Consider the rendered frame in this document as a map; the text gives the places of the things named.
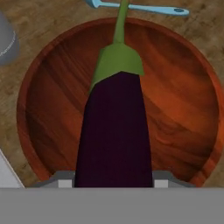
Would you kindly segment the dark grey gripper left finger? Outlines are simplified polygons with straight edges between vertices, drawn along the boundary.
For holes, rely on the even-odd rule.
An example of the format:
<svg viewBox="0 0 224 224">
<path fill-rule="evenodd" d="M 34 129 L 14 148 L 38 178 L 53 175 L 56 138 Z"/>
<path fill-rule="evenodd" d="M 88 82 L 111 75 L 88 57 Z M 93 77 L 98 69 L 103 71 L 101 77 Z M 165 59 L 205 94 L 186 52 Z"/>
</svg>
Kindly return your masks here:
<svg viewBox="0 0 224 224">
<path fill-rule="evenodd" d="M 40 181 L 34 187 L 73 188 L 75 171 L 56 171 L 48 180 Z"/>
</svg>

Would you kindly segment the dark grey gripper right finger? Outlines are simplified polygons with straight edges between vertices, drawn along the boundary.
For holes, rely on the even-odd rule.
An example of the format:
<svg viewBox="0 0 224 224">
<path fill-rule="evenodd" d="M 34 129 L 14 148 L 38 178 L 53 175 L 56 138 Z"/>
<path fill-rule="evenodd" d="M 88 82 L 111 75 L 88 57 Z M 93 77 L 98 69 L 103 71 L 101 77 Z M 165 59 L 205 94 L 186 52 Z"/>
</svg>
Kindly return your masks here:
<svg viewBox="0 0 224 224">
<path fill-rule="evenodd" d="M 193 184 L 176 178 L 170 171 L 153 171 L 155 188 L 194 187 Z"/>
</svg>

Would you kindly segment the purple eggplant with green stem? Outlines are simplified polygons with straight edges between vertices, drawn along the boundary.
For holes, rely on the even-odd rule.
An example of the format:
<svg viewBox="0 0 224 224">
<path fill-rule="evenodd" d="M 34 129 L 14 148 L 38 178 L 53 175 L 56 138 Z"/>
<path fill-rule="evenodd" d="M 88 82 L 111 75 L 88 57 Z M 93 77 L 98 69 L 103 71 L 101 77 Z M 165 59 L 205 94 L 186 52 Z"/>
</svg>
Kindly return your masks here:
<svg viewBox="0 0 224 224">
<path fill-rule="evenodd" d="M 83 116 L 76 187 L 152 187 L 151 148 L 139 54 L 124 43 L 129 0 L 113 42 L 101 49 Z"/>
</svg>

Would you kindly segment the white sink edge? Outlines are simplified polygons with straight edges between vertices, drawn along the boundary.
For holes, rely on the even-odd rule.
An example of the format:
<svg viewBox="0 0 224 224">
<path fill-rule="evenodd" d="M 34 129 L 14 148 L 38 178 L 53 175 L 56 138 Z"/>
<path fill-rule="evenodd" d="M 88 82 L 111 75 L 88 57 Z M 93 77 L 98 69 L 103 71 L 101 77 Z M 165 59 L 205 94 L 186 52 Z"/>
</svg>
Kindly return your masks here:
<svg viewBox="0 0 224 224">
<path fill-rule="evenodd" d="M 0 188 L 24 188 L 6 156 L 0 149 Z"/>
</svg>

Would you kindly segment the brown wooden bowl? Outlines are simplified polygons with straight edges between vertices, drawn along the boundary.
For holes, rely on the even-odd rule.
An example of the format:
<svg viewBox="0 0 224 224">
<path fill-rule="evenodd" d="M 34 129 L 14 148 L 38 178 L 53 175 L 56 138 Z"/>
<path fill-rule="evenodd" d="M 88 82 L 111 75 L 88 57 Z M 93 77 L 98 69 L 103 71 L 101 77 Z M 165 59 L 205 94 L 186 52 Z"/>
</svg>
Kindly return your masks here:
<svg viewBox="0 0 224 224">
<path fill-rule="evenodd" d="M 116 21 L 76 25 L 52 40 L 26 72 L 17 99 L 17 133 L 39 179 L 76 165 L 83 110 L 99 51 Z M 204 55 L 159 24 L 129 18 L 125 40 L 141 55 L 152 166 L 197 187 L 224 148 L 224 90 Z"/>
</svg>

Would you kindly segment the grey rounded container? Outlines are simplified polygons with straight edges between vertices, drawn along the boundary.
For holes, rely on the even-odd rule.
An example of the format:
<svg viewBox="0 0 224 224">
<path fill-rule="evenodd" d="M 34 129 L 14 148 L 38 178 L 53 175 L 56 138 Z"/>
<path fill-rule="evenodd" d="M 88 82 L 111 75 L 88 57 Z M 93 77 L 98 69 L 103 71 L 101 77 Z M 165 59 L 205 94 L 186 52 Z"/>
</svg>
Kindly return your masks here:
<svg viewBox="0 0 224 224">
<path fill-rule="evenodd" d="M 18 35 L 0 11 L 0 66 L 10 64 L 19 55 Z"/>
</svg>

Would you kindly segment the light blue spatula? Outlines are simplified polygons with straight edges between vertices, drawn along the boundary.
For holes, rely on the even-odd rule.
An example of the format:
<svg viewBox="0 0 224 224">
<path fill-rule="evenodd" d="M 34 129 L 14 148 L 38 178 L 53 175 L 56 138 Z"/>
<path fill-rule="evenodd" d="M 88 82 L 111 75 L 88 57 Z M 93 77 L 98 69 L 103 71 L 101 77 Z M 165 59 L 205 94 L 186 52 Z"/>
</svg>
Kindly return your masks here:
<svg viewBox="0 0 224 224">
<path fill-rule="evenodd" d="M 102 0 L 85 0 L 85 1 L 90 7 L 95 9 L 99 7 L 118 8 L 120 6 L 119 3 L 103 2 Z M 149 6 L 149 5 L 138 5 L 131 3 L 128 6 L 128 8 L 130 10 L 148 11 L 173 16 L 188 16 L 190 14 L 190 11 L 187 9 L 172 6 Z"/>
</svg>

